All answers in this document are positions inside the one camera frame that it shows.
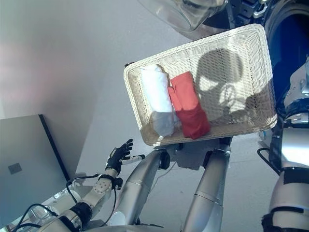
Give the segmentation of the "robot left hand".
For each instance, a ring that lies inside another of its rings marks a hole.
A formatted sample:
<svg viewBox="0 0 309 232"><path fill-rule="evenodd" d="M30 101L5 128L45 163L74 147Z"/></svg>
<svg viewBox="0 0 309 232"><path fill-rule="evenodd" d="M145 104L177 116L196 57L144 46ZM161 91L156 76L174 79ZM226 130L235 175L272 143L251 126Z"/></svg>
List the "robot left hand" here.
<svg viewBox="0 0 309 232"><path fill-rule="evenodd" d="M127 140L120 147L116 147L112 150L107 159L105 170L114 169L117 174L120 174L121 167L123 165L131 164L137 161L145 159L145 155L131 155L131 150L133 148L133 139Z"/></svg>

